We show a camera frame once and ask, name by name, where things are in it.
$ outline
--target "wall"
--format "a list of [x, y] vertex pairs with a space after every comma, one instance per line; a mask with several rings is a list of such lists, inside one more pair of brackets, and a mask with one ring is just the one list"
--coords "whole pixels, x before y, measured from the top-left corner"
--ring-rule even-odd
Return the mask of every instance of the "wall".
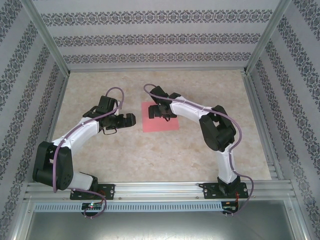
[[66, 81], [18, 0], [0, 1], [0, 239], [32, 180]]
[[279, 0], [35, 0], [71, 70], [246, 66]]
[[293, 0], [251, 72], [281, 169], [320, 239], [320, 0]]

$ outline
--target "red paper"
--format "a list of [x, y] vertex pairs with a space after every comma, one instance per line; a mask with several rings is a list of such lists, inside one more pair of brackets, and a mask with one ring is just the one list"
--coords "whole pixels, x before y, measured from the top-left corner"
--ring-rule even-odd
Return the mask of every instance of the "red paper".
[[166, 121], [163, 117], [149, 119], [149, 106], [155, 105], [154, 101], [146, 101], [141, 104], [142, 110], [142, 131], [144, 133], [179, 130], [178, 118], [171, 118]]

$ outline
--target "robotic arm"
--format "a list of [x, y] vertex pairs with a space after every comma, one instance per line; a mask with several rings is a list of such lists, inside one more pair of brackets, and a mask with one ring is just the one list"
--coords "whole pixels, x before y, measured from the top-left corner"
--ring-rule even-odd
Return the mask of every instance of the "robotic arm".
[[128, 128], [136, 124], [136, 117], [133, 113], [118, 114], [118, 110], [111, 115], [101, 117], [84, 124], [88, 120], [95, 119], [105, 115], [118, 106], [118, 101], [108, 96], [101, 96], [98, 106], [94, 106], [86, 112], [80, 122], [76, 125], [82, 125], [74, 130], [68, 139], [65, 139], [67, 132], [62, 137], [53, 142], [43, 141], [37, 149], [32, 178], [34, 181], [53, 186], [53, 159], [58, 145], [61, 145], [56, 159], [56, 187], [59, 190], [81, 189], [98, 192], [98, 179], [82, 172], [73, 170], [72, 157], [81, 149], [83, 144], [99, 132], [105, 134], [106, 130], [115, 130]]
[[[232, 193], [240, 183], [240, 177], [234, 173], [229, 160], [229, 150], [235, 141], [236, 129], [229, 119], [203, 110], [210, 109], [227, 115], [225, 109], [220, 105], [208, 107], [196, 104], [175, 92], [168, 95], [160, 86], [153, 88], [150, 93], [163, 98], [179, 100], [171, 101], [151, 95], [156, 105], [148, 109], [150, 119], [163, 117], [169, 121], [170, 118], [183, 116], [200, 124], [205, 143], [215, 151], [217, 157], [219, 189], [225, 195]], [[231, 158], [232, 166], [234, 166], [233, 151], [231, 151]]]

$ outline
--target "enclosure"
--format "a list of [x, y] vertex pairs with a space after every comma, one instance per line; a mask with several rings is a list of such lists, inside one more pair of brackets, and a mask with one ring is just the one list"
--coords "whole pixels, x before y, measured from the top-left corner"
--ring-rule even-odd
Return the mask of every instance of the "enclosure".
[[[319, 4], [2, 0], [0, 239], [320, 239]], [[254, 181], [239, 215], [221, 214], [233, 198], [199, 188], [217, 182], [218, 165], [198, 124], [179, 116], [175, 129], [146, 131], [149, 83], [239, 123], [235, 166]], [[76, 171], [114, 184], [105, 213], [85, 219], [90, 200], [53, 193], [33, 168], [38, 145], [111, 87], [136, 124], [72, 156]]]

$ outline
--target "marble floor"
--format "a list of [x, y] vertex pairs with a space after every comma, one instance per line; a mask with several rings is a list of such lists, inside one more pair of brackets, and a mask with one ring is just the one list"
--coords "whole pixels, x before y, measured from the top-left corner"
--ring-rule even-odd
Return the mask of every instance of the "marble floor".
[[[234, 150], [237, 171], [254, 180], [271, 179], [243, 80], [237, 70], [71, 73], [53, 139], [74, 127], [111, 87], [120, 87], [125, 93], [119, 113], [136, 116], [133, 127], [119, 129], [108, 136], [99, 133], [89, 139], [73, 157], [75, 171], [94, 175], [99, 182], [217, 180], [215, 153], [205, 144], [197, 123], [178, 117], [179, 130], [143, 132], [141, 103], [152, 101], [143, 90], [146, 83], [159, 85], [168, 94], [179, 93], [200, 105], [223, 106], [243, 131], [243, 140]], [[117, 90], [111, 91], [109, 96], [121, 99]]]

